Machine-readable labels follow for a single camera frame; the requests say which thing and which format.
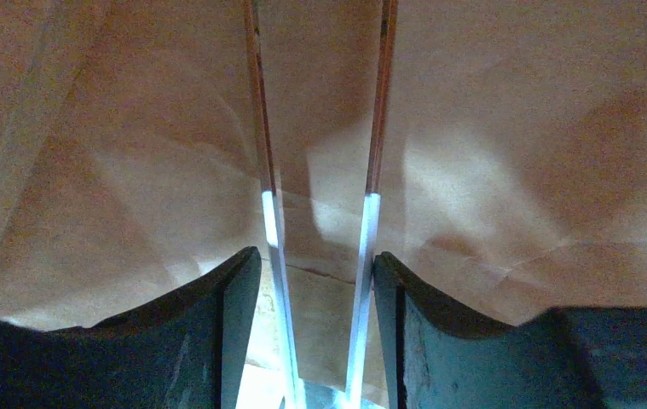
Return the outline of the translucent right gripper left finger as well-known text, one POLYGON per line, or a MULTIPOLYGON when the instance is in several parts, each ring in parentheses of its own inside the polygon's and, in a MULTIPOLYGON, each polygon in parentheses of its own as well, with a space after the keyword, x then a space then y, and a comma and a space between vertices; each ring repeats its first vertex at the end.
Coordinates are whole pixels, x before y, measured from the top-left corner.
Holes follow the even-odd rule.
MULTIPOLYGON (((0 240, 91 48, 93 1, 53 2, 0 147, 0 240)), ((261 279, 249 246, 91 327, 0 320, 0 408, 232 408, 261 279)))

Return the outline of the translucent right gripper right finger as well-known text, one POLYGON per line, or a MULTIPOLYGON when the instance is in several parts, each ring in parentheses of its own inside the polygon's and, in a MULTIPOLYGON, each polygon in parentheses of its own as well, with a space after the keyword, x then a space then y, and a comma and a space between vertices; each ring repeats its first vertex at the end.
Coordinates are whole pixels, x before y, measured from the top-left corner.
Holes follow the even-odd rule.
POLYGON ((647 306, 555 306, 508 325, 375 253, 397 15, 383 2, 345 406, 363 405, 376 307, 394 408, 647 408, 647 306))

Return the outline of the red paper bag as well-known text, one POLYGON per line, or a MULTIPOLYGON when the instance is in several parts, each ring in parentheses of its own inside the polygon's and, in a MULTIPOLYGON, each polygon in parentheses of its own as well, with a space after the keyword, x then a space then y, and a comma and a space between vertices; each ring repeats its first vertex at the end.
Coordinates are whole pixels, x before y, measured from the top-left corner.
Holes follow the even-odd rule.
MULTIPOLYGON (((257 3, 301 376, 342 387, 382 4, 257 3)), ((266 245, 241 1, 0 1, 0 318, 266 245)), ((402 1, 377 248, 518 324, 647 305, 647 1, 402 1)))

